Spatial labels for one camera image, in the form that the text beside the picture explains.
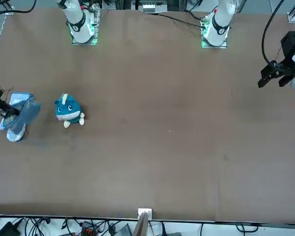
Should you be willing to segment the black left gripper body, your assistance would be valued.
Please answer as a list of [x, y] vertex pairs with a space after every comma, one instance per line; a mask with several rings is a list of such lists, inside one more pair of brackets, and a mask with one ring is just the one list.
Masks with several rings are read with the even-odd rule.
[[293, 75], [295, 74], [295, 62], [292, 57], [295, 54], [295, 31], [289, 31], [281, 39], [281, 47], [283, 50], [284, 59], [281, 62], [276, 62], [275, 66], [281, 69], [276, 70], [277, 75]]

